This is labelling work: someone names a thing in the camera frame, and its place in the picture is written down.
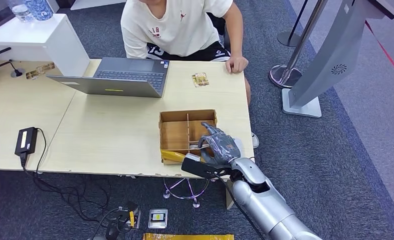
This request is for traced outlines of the person's left hand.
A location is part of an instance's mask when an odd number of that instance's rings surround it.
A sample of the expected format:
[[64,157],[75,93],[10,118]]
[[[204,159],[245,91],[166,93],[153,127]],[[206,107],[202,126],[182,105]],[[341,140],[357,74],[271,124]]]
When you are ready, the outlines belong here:
[[249,61],[242,55],[232,55],[226,62],[226,70],[228,73],[240,73],[249,64]]

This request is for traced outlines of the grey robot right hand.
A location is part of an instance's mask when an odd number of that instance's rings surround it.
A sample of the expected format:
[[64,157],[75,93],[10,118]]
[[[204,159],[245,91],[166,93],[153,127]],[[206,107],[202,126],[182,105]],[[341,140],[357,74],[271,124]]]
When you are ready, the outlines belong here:
[[209,133],[209,135],[202,135],[197,144],[201,157],[206,163],[226,165],[241,157],[241,151],[230,135],[207,122],[201,122],[201,125]]

